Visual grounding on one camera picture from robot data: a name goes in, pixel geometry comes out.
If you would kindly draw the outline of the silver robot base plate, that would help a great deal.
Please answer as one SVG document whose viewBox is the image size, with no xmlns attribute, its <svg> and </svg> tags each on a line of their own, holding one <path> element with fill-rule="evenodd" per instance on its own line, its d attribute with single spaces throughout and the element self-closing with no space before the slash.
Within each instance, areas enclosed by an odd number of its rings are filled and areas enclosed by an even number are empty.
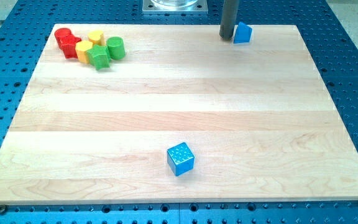
<svg viewBox="0 0 358 224">
<path fill-rule="evenodd" d="M 144 14 L 208 13 L 207 0 L 143 0 Z"/>
</svg>

